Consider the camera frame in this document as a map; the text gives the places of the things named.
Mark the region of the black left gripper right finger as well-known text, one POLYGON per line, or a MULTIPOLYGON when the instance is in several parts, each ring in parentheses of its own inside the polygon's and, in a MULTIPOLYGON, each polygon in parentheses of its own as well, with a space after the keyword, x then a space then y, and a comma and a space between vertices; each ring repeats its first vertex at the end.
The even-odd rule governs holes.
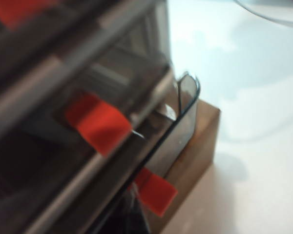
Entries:
POLYGON ((135 234, 151 234, 148 220, 140 207, 134 211, 134 233, 135 234))

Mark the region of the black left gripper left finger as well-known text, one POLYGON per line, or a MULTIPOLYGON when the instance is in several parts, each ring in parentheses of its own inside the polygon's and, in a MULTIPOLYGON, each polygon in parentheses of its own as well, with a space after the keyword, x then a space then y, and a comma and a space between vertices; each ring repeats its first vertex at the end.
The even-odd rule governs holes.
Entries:
POLYGON ((133 205, 134 197, 125 195, 97 231, 97 234, 128 234, 130 232, 130 217, 133 205))

